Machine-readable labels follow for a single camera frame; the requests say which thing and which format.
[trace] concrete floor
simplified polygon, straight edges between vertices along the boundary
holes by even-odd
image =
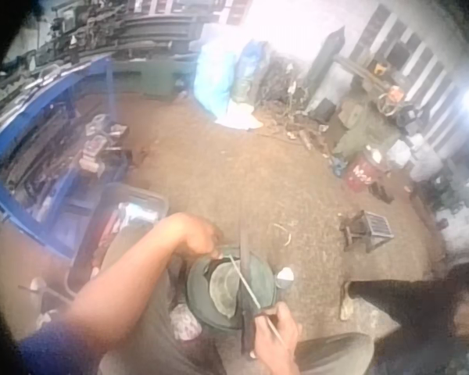
[[[164,103],[121,95],[118,115],[131,127],[128,143],[141,159],[127,182],[167,196],[171,213],[185,211],[212,220],[226,243],[238,243],[242,217],[250,228],[252,250],[275,270],[294,270],[295,283],[283,299],[303,324],[304,338],[348,331],[382,336],[395,324],[366,302],[355,302],[356,314],[349,322],[338,319],[344,280],[419,280],[429,274],[431,234],[399,188],[397,176],[386,182],[394,187],[391,205],[368,192],[353,193],[320,153],[284,138],[218,126],[188,98]],[[339,214],[360,209],[386,216],[396,238],[371,254],[344,253]],[[278,226],[292,235],[287,246],[288,235]],[[24,320],[19,311],[27,303],[16,291],[17,261],[44,255],[29,253],[35,245],[26,244],[29,239],[22,235],[16,243],[7,234],[0,238],[0,300],[15,327]],[[33,263],[28,277],[51,272],[59,261],[48,257],[40,269]],[[27,329],[16,331],[22,337]],[[252,367],[244,373],[258,372],[253,363],[239,358],[237,337],[220,334],[219,346],[228,373],[239,372],[240,366]]]

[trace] small metal stool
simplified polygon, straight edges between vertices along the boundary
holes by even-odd
[[[345,236],[345,252],[361,245],[367,252],[372,252],[394,238],[385,217],[363,210],[353,218],[343,220],[340,230]]]

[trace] person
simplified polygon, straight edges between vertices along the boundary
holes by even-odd
[[[27,370],[43,373],[95,373],[109,357],[112,373],[222,373],[188,358],[170,333],[166,265],[174,253],[219,256],[220,232],[199,217],[176,213],[148,233],[124,228],[108,250],[102,272],[88,282],[63,317],[20,342]],[[285,345],[267,325],[275,315]],[[283,302],[255,318],[255,354],[273,375],[363,374],[373,354],[362,334],[304,341],[301,328]]]
[[[453,359],[469,353],[469,263],[441,280],[348,281],[342,289],[342,320],[354,313],[355,298],[400,325],[376,342],[371,375],[445,373]]]

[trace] blue plastic sack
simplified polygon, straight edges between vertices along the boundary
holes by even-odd
[[[237,59],[236,51],[219,40],[204,45],[198,57],[195,97],[216,118],[227,112]]]
[[[260,60],[264,54],[264,42],[250,41],[242,51],[242,55],[236,66],[236,74],[231,90],[231,97],[237,103],[253,104],[251,93],[253,81],[259,68]]]

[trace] welding rod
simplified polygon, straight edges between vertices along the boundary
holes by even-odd
[[[240,269],[238,268],[238,266],[236,265],[236,262],[235,260],[233,259],[233,256],[232,255],[228,255],[229,259],[231,260],[231,263],[233,263],[233,267],[234,269],[236,270],[236,273],[238,274],[238,276],[240,276],[240,280],[242,281],[243,285],[245,285],[245,289],[247,290],[247,292],[250,294],[250,297],[252,297],[252,300],[253,300],[253,303],[256,304],[256,307],[261,310],[261,305],[259,303],[259,301],[257,301],[257,297],[256,295],[254,295],[253,291],[252,291],[252,288],[250,287],[249,283],[247,283],[247,280],[245,280],[245,278],[243,277],[242,275],[242,272],[240,271]],[[278,332],[278,330],[276,329],[276,327],[274,326],[273,322],[271,321],[271,319],[269,319],[269,316],[265,316],[266,317],[266,321],[267,321],[267,325],[269,326],[269,328],[273,331],[274,333],[274,336],[276,336],[276,338],[281,342],[281,344],[284,346],[284,348],[286,348],[288,350],[288,346],[285,344],[285,342],[283,341],[283,338],[281,337],[280,333]]]

